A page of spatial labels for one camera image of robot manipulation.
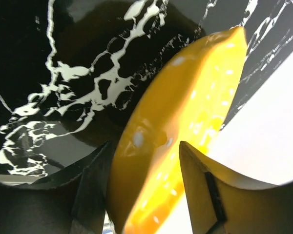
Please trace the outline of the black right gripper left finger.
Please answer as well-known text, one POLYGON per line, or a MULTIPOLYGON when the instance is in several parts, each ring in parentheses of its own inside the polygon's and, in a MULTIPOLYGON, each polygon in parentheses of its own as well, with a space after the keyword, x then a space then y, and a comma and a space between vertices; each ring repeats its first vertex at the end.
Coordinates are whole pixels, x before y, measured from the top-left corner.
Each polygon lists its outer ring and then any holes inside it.
POLYGON ((0 234, 100 234, 112 142, 32 184, 0 182, 0 234))

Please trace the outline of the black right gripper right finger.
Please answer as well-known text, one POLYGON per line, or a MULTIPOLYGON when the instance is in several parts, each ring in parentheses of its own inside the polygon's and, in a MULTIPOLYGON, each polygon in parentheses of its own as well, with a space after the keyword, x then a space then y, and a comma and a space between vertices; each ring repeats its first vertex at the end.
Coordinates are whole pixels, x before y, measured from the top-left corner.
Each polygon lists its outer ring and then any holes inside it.
POLYGON ((186 141, 179 159, 195 234, 293 234, 293 181, 273 185, 242 175, 186 141))

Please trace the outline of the yellow dotted plate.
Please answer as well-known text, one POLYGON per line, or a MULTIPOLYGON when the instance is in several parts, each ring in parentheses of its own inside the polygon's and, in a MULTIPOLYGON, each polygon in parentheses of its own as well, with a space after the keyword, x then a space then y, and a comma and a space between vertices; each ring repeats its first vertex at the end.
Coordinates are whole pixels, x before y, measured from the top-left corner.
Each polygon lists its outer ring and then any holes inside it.
POLYGON ((173 56, 148 86, 121 135, 106 191, 118 234, 154 234, 185 189, 179 144, 207 153, 242 75, 245 28, 198 39, 173 56))

